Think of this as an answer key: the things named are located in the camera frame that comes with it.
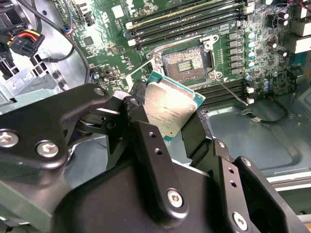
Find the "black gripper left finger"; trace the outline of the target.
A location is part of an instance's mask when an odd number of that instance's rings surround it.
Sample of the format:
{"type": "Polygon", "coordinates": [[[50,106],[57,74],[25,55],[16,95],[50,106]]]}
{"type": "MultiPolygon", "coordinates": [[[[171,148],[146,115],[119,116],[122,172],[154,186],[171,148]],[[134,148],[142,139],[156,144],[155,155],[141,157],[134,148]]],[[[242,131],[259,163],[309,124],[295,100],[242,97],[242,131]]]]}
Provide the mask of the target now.
{"type": "Polygon", "coordinates": [[[82,139],[78,123],[92,111],[104,120],[95,133],[119,139],[116,154],[135,156],[144,179],[143,193],[157,222],[181,222],[189,203],[157,126],[149,123],[141,101],[114,100],[85,84],[1,115],[1,132],[18,142],[0,149],[0,175],[30,184],[50,183],[64,168],[68,149],[82,139]]]}

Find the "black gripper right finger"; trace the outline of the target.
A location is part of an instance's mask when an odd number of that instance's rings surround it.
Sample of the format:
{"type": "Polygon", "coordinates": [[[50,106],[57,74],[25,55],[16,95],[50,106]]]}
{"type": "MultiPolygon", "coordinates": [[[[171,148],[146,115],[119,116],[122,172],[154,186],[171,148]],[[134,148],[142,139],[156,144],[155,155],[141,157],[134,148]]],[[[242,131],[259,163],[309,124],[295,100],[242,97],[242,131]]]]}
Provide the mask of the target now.
{"type": "Polygon", "coordinates": [[[309,231],[250,159],[233,159],[213,137],[204,112],[192,114],[181,133],[190,166],[209,176],[208,217],[215,233],[309,231]]]}

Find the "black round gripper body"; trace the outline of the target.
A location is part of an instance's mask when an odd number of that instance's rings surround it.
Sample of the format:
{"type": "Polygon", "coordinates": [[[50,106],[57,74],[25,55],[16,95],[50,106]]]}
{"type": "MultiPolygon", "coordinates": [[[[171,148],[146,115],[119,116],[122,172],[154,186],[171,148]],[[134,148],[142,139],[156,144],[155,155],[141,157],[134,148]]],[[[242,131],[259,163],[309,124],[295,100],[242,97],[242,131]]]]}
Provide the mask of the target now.
{"type": "Polygon", "coordinates": [[[54,233],[225,233],[225,220],[213,201],[212,180],[180,164],[174,169],[190,212],[167,229],[150,215],[146,190],[135,161],[129,160],[71,190],[52,217],[54,233]]]}

